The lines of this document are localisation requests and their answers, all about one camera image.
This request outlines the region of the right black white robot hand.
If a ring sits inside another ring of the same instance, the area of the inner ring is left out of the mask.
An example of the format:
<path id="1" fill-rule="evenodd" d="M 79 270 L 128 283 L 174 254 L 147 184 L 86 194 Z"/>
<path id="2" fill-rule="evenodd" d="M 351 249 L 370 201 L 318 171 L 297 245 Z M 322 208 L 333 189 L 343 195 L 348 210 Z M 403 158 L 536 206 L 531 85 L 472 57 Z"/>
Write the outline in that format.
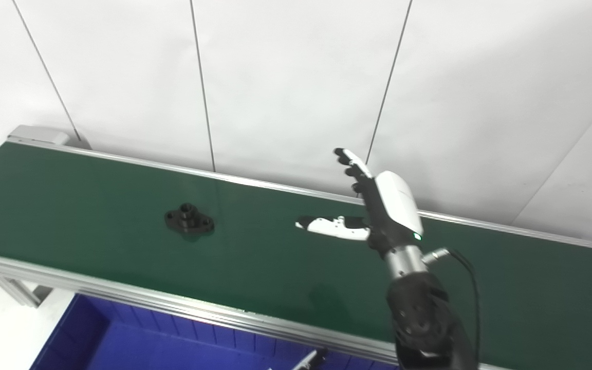
<path id="1" fill-rule="evenodd" d="M 367 242 L 380 255 L 402 246 L 420 246 L 423 225 L 408 184 L 396 173 L 373 175 L 352 151 L 337 147 L 334 154 L 355 179 L 352 189 L 361 197 L 367 216 L 299 216 L 294 225 L 311 233 Z"/>

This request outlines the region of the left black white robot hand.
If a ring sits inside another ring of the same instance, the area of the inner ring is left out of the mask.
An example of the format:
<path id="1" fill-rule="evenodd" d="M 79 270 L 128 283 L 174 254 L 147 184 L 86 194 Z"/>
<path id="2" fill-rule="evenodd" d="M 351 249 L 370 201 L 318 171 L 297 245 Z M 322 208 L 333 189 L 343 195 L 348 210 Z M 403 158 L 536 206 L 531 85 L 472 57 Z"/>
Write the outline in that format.
<path id="1" fill-rule="evenodd" d="M 296 365 L 294 365 L 292 370 L 313 370 L 319 369 L 322 363 L 326 361 L 327 356 L 327 349 L 326 348 L 319 348 L 309 352 L 306 356 L 304 356 Z"/>

